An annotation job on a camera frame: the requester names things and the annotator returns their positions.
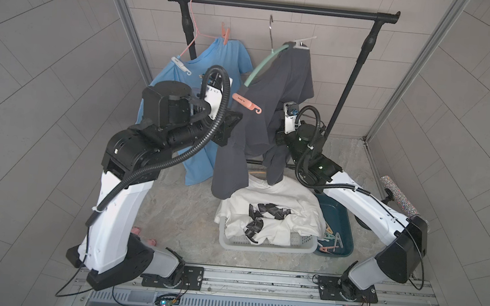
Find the salmon pink clothespin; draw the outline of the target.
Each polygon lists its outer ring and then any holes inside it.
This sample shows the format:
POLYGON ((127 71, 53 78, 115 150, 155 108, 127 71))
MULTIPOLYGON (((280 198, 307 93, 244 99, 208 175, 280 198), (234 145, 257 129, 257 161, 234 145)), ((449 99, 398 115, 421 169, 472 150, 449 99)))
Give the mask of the salmon pink clothespin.
POLYGON ((255 103, 253 103, 249 99, 245 98, 244 96, 241 96, 238 93, 233 94, 232 99, 234 101, 236 101, 237 103, 241 104, 243 107, 245 107, 249 111, 255 111, 256 114, 262 113, 262 109, 259 106, 257 106, 255 103))

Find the dark garment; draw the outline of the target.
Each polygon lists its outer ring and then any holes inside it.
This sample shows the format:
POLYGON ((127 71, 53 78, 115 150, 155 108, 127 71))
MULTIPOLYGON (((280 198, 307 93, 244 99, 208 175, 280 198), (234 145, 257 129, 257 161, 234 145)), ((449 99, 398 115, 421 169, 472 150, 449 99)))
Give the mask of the dark garment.
POLYGON ((258 156, 263 157, 268 185, 283 180, 288 149, 278 146, 275 137, 284 126, 284 104, 299 105, 314 97, 310 54, 308 49, 295 48, 291 43, 267 70, 239 89, 238 94, 259 106, 262 112, 257 114, 237 102, 232 103, 231 109, 241 113, 242 119, 233 128, 227 145, 217 151, 211 186, 213 196, 225 200, 235 191, 248 187, 247 159, 258 156))

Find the white clothespin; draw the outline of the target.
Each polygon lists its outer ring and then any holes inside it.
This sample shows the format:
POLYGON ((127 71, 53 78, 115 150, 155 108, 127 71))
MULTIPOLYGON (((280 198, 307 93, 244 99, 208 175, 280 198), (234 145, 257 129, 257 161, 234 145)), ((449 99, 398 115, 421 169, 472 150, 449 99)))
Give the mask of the white clothespin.
POLYGON ((186 67, 185 63, 181 61, 179 57, 173 56, 171 58, 171 62, 173 62, 174 65, 178 67, 183 73, 187 74, 188 76, 192 75, 192 72, 186 67))

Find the white printed t-shirt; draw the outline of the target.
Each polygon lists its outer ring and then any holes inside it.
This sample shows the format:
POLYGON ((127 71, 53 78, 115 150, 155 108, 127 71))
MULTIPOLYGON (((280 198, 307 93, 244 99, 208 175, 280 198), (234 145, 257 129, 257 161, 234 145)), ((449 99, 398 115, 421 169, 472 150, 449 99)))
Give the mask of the white printed t-shirt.
POLYGON ((292 234, 322 238, 326 232, 318 198, 292 178, 269 185, 248 176, 248 186, 222 200, 214 219, 224 236, 244 236, 251 245, 290 246, 292 234))

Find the mint green hanger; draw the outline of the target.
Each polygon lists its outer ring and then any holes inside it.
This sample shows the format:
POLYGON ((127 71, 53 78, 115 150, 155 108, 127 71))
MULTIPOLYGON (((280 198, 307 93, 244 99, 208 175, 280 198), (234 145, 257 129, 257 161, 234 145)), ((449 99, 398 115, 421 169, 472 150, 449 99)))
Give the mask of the mint green hanger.
POLYGON ((280 46, 279 48, 275 49, 273 47, 273 15, 270 15, 269 16, 269 37, 270 37, 270 41, 271 41, 271 52, 268 56, 266 56, 257 66, 256 68, 250 73, 250 75, 248 76, 248 78, 246 79, 246 81, 244 82, 244 86, 245 87, 248 87, 251 82, 253 82, 254 78, 256 78, 260 72, 264 69, 264 67, 270 63, 272 61, 272 59, 274 59, 275 56, 277 56, 279 53, 281 53, 282 51, 285 51, 289 48, 290 44, 288 42, 284 43, 282 46, 280 46))

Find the pink wire hanger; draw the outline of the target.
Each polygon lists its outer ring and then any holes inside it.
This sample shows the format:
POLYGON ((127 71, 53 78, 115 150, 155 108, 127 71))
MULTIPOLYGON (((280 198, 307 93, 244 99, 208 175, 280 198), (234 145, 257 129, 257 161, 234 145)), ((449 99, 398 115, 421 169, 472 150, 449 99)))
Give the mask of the pink wire hanger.
POLYGON ((217 37, 215 37, 215 36, 202 34, 200 32, 200 30, 197 26, 196 18, 195 18, 194 11, 193 11, 193 5, 192 5, 193 2, 194 2, 194 0, 189 0, 187 3, 187 7, 188 7, 188 14, 187 15, 188 15, 188 19, 190 20, 190 25, 191 25, 189 27, 188 31, 191 33, 191 35, 189 37, 186 37, 187 46, 186 46, 185 50, 181 53, 181 56, 182 56, 185 52, 188 52, 191 60, 195 60, 198 56, 197 50, 196 50, 196 42, 197 42, 197 39, 199 36, 201 36, 203 38, 209 38, 212 40, 217 39, 217 37))

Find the grey clothespin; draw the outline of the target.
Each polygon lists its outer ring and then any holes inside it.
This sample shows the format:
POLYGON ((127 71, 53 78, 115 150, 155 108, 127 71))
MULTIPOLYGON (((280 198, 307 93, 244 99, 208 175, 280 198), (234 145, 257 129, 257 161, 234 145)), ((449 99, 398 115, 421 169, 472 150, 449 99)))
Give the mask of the grey clothespin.
POLYGON ((308 45, 308 43, 313 41, 316 38, 317 38, 317 36, 313 36, 313 37, 309 37, 309 38, 306 37, 306 38, 296 39, 293 41, 293 43, 294 43, 293 48, 294 49, 301 49, 301 50, 309 50, 310 46, 308 45))

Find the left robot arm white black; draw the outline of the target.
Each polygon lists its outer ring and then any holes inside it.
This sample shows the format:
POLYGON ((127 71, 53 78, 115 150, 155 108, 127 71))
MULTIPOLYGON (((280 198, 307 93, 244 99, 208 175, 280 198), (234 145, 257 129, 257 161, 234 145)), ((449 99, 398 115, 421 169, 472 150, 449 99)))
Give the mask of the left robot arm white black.
POLYGON ((185 261, 172 249, 144 242, 133 226, 160 172, 224 144, 241 114, 228 108, 231 83, 222 66, 210 67, 195 93, 178 81, 161 81, 142 93, 143 116, 116 133, 102 159, 99 199, 86 221, 86 236, 66 257, 85 269, 93 291, 146 277, 174 287, 183 282, 185 261))

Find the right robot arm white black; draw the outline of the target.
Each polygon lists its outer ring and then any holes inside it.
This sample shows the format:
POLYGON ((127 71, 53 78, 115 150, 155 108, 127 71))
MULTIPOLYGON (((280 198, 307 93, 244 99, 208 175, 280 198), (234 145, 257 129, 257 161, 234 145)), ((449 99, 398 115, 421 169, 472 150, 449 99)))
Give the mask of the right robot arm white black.
POLYGON ((300 108, 295 102, 283 106, 283 127, 276 136, 286 145, 295 164, 295 177, 304 187, 325 193, 384 243, 385 248, 363 262, 354 262, 331 288, 350 302, 366 302, 377 283, 391 279, 412 280, 416 269, 424 269, 429 226, 391 179, 386 198, 377 199, 362 188, 336 162, 323 155, 325 137, 318 110, 300 108))

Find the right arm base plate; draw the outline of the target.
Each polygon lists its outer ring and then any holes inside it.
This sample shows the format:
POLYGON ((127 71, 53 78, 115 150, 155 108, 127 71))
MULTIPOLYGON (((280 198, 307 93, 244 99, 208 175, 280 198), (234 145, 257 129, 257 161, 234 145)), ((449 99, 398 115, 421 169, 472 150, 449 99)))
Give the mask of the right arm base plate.
POLYGON ((312 282, 318 287, 321 300, 343 301, 346 303, 378 303, 374 286, 359 289, 349 278, 341 276, 314 275, 312 282))

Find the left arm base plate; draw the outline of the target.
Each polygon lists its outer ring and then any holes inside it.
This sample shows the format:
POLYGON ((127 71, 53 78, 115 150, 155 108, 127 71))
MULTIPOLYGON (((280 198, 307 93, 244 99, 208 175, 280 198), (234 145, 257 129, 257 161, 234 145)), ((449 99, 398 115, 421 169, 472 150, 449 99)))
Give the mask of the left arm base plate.
POLYGON ((164 279, 158 276, 143 276, 141 285, 143 287, 155 287, 161 289, 190 289, 192 291, 198 291, 201 289, 203 283, 205 268, 199 266, 184 266, 183 272, 179 275, 178 282, 174 282, 170 279, 164 279))

